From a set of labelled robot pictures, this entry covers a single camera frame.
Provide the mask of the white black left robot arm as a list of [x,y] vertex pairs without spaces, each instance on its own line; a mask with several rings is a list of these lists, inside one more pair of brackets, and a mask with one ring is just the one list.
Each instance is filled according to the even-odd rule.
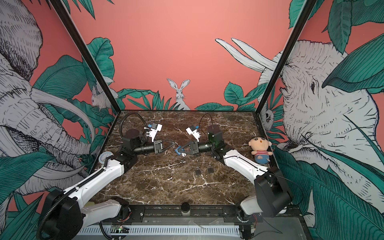
[[106,157],[104,165],[79,183],[63,191],[54,190],[46,197],[38,222],[38,240],[71,240],[83,228],[116,217],[122,203],[116,200],[84,210],[85,204],[106,185],[129,171],[139,155],[166,151],[164,140],[145,137],[140,131],[128,130],[118,151]]

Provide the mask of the plush doll striped shirt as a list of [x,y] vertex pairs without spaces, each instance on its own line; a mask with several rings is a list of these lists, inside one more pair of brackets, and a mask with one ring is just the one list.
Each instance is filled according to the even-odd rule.
[[270,141],[262,137],[255,137],[249,141],[249,146],[256,163],[267,164],[270,162],[270,156],[273,155],[273,152],[269,150],[269,147],[272,146]]

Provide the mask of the small teal alarm clock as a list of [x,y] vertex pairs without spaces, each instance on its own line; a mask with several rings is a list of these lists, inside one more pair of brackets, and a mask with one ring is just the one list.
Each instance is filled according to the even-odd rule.
[[113,165],[113,156],[114,154],[112,152],[106,151],[100,154],[99,156],[99,163],[101,164],[102,169],[109,169],[114,167]]

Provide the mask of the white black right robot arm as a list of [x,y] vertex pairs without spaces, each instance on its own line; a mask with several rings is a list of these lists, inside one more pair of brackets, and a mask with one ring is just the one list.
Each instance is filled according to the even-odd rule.
[[237,214],[241,221],[253,215],[273,218],[287,211],[292,202],[292,192],[279,168],[267,168],[240,154],[225,142],[218,125],[208,127],[208,140],[205,142],[199,140],[199,128],[191,126],[186,131],[193,135],[195,140],[176,148],[178,155],[185,157],[210,153],[215,160],[236,170],[254,185],[256,195],[246,197],[237,204]]

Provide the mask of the green circuit board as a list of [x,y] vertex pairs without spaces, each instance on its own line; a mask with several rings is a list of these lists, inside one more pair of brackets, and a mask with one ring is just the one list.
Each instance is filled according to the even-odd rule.
[[111,226],[111,234],[128,234],[130,232],[130,228],[127,226]]

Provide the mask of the white ventilated strip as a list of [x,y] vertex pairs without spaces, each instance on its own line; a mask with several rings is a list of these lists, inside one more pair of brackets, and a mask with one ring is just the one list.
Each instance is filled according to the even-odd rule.
[[117,236],[168,236],[168,235],[210,235],[210,236],[229,236],[239,237],[240,230],[238,226],[198,226],[198,225],[124,225],[130,228],[128,234],[111,234],[111,225],[103,226],[106,234]]

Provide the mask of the black left corner frame post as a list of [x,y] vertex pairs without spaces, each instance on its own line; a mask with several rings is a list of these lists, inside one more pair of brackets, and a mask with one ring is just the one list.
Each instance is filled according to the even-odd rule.
[[63,23],[64,27],[66,28],[67,32],[71,36],[72,40],[74,41],[75,45],[77,46],[78,50],[80,51],[82,57],[84,58],[86,64],[91,70],[91,73],[94,75],[98,83],[101,85],[101,88],[103,89],[104,93],[106,94],[108,100],[111,102],[113,109],[116,111],[117,114],[121,112],[121,109],[115,99],[115,97],[112,95],[109,86],[104,80],[104,77],[96,64],[95,59],[93,58],[91,52],[89,51],[83,37],[79,33],[75,23],[73,22],[66,6],[62,1],[58,0],[52,0],[50,1],[51,5],[53,6],[54,10],[56,11],[57,15],[59,16],[61,22]]

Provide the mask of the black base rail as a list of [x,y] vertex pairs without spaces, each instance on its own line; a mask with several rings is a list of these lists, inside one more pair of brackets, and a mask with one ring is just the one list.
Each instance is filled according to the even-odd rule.
[[186,220],[186,219],[203,219],[223,220],[225,223],[234,223],[236,225],[251,225],[254,222],[261,223],[267,220],[271,223],[271,219],[263,216],[262,214],[256,214],[245,216],[238,213],[238,207],[235,205],[191,205],[190,211],[187,213],[182,212],[180,205],[130,205],[131,215],[128,220],[123,224],[131,225],[133,223],[143,223],[145,220],[154,218],[159,220],[165,218],[166,220]]

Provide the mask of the black knob on rail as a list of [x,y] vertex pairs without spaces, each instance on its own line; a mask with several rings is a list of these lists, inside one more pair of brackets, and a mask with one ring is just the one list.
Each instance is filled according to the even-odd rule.
[[191,215],[191,205],[188,202],[184,202],[181,204],[181,213],[182,213],[182,216]]

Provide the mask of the black corner frame post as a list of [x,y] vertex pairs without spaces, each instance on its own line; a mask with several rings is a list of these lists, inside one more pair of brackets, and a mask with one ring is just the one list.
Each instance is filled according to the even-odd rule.
[[288,42],[282,52],[282,55],[278,61],[278,64],[272,74],[272,77],[266,87],[266,90],[263,94],[263,97],[261,99],[261,101],[259,102],[259,105],[256,109],[256,115],[259,115],[268,99],[268,96],[270,95],[270,93],[272,92],[273,90],[273,87],[275,86],[278,78],[280,77],[280,74],[282,73],[282,70],[288,60],[288,57],[290,56],[290,54],[292,53],[292,50],[310,16],[310,13],[312,12],[315,4],[316,4],[316,0],[307,0],[304,2],[304,5],[301,9],[301,12],[300,12],[300,15],[297,19],[297,22],[295,23],[295,26],[291,32],[291,35],[288,39]]
[[53,6],[54,10],[56,11],[57,15],[59,16],[61,22],[63,23],[64,27],[66,28],[67,32],[71,36],[72,40],[74,41],[75,45],[77,46],[78,50],[80,51],[82,57],[84,58],[86,64],[91,70],[91,73],[94,75],[98,83],[101,85],[101,88],[103,89],[104,93],[106,94],[108,100],[111,102],[113,109],[116,111],[117,114],[121,112],[121,109],[115,99],[115,97],[112,95],[109,86],[104,80],[104,77],[96,64],[95,59],[93,58],[91,52],[89,51],[83,37],[79,33],[75,23],[73,22],[66,6],[62,1],[58,0],[52,0],[50,1],[51,5]]

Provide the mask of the black right corner frame post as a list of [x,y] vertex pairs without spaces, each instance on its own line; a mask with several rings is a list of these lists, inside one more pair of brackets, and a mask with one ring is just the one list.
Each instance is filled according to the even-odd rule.
[[290,54],[292,53],[292,50],[310,16],[310,13],[312,12],[315,4],[316,4],[316,0],[307,0],[304,2],[304,5],[301,9],[301,12],[300,12],[300,15],[297,19],[297,22],[295,23],[295,26],[291,32],[291,35],[288,39],[288,42],[282,52],[282,55],[278,61],[278,64],[272,74],[272,77],[266,87],[266,90],[263,94],[263,97],[261,99],[261,101],[259,102],[259,105],[256,109],[256,115],[259,115],[268,99],[268,96],[270,95],[270,93],[272,92],[273,90],[273,87],[275,86],[278,78],[280,77],[280,74],[282,73],[282,70],[288,60],[288,57],[290,56]]

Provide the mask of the blue padlock with keys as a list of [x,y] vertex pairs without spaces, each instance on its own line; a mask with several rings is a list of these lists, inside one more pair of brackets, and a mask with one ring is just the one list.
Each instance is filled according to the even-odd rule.
[[178,146],[177,148],[175,148],[175,152],[176,152],[179,156],[185,157],[187,154],[180,152],[180,150],[181,150],[181,146]]

